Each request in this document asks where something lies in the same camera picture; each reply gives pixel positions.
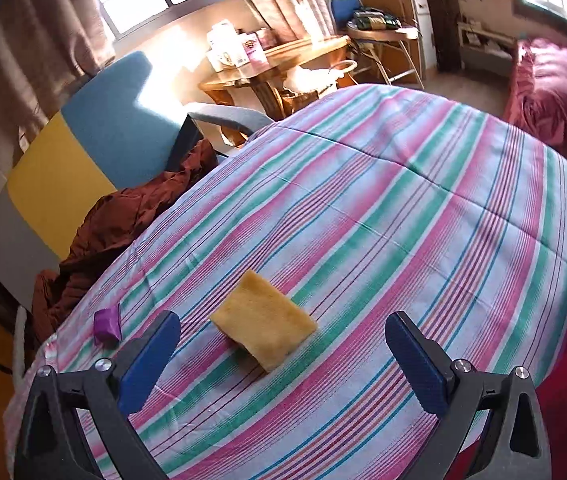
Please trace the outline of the yellow sponge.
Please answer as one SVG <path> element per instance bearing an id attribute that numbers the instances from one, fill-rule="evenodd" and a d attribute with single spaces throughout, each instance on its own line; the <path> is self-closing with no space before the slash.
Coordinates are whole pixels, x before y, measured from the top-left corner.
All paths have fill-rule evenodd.
<path id="1" fill-rule="evenodd" d="M 267 373 L 317 330 L 317 323 L 304 310 L 252 270 L 241 276 L 210 321 Z"/>

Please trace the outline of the small purple packet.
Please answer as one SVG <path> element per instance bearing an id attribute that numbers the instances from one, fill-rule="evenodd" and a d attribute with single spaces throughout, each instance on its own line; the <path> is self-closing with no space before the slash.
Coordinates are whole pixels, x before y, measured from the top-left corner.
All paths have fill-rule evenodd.
<path id="1" fill-rule="evenodd" d="M 122 339 L 120 306 L 98 310 L 94 315 L 93 337 L 95 344 L 115 346 Z"/>

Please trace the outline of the dark red blanket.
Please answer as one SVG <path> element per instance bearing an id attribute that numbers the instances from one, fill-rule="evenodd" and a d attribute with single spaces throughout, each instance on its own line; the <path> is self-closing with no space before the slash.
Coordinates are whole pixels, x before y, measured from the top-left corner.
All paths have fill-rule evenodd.
<path id="1" fill-rule="evenodd" d="M 52 336 L 110 264 L 217 166 L 212 144 L 201 140 L 174 171 L 99 198 L 76 231 L 59 270 L 44 270 L 35 279 L 32 321 L 26 330 L 30 341 L 40 346 Z"/>

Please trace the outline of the striped bed sheet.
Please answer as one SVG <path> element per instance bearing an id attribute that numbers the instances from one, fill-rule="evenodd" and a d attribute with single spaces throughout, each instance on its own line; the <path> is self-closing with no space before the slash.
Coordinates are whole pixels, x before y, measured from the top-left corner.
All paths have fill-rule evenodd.
<path id="1" fill-rule="evenodd" d="M 252 270 L 316 323 L 267 373 L 211 314 Z M 101 275 L 36 366 L 104 355 L 162 311 L 182 336 L 131 418 L 173 479 L 393 479 L 433 419 L 384 338 L 405 311 L 453 358 L 541 382 L 567 338 L 567 160 L 442 96 L 360 84 L 271 125 Z"/>

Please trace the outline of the grey yellow blue chair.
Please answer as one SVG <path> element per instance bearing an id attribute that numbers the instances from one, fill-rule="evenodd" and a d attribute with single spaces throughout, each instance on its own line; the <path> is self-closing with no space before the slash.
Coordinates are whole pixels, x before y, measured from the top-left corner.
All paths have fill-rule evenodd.
<path id="1" fill-rule="evenodd" d="M 251 136 L 270 124 L 250 108 L 182 104 L 142 52 L 78 90 L 40 131 L 0 192 L 0 284 L 29 309 L 35 278 L 69 255 L 101 196 L 175 167 L 202 139 L 199 122 Z"/>

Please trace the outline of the pink quilt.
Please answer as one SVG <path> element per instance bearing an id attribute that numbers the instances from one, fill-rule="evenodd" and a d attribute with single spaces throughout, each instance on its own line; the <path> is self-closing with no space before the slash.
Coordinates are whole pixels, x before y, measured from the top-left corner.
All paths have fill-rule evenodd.
<path id="1" fill-rule="evenodd" d="M 567 47 L 523 39 L 515 50 L 504 121 L 567 159 Z"/>

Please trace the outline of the beige curtain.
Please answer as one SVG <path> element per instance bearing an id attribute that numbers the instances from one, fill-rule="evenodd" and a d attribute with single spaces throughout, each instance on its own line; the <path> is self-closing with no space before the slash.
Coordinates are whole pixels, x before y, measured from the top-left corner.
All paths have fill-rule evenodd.
<path id="1" fill-rule="evenodd" d="M 115 57 L 98 0 L 0 0 L 0 132 L 36 136 Z"/>

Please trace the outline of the wooden side table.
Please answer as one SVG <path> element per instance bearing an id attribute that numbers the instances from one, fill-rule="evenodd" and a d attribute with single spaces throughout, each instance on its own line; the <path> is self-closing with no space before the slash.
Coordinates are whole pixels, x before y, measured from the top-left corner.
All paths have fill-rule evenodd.
<path id="1" fill-rule="evenodd" d="M 235 104 L 228 93 L 230 89 L 249 88 L 268 117 L 282 120 L 287 115 L 276 82 L 282 82 L 289 70 L 323 56 L 328 56 L 330 61 L 343 60 L 348 45 L 348 36 L 330 36 L 316 41 L 305 38 L 287 42 L 267 49 L 265 63 L 250 62 L 239 68 L 223 70 L 204 79 L 198 84 L 198 88 L 215 104 L 225 105 Z"/>

